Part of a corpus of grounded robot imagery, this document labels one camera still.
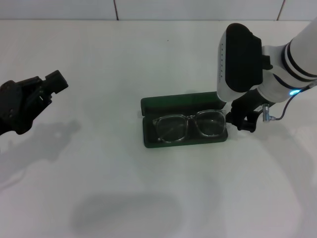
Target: white tabletop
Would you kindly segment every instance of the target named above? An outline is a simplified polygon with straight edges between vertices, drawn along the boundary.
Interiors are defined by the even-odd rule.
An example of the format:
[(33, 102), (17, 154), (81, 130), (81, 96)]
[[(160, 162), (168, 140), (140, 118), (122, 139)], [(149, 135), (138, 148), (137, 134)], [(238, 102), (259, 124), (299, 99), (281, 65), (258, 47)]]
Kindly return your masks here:
[[(315, 237), (317, 90), (255, 133), (143, 145), (140, 100), (215, 91), (230, 23), (0, 21), (0, 83), (57, 69), (69, 83), (29, 132), (0, 137), (0, 237)], [(307, 22), (243, 24), (282, 45)]]

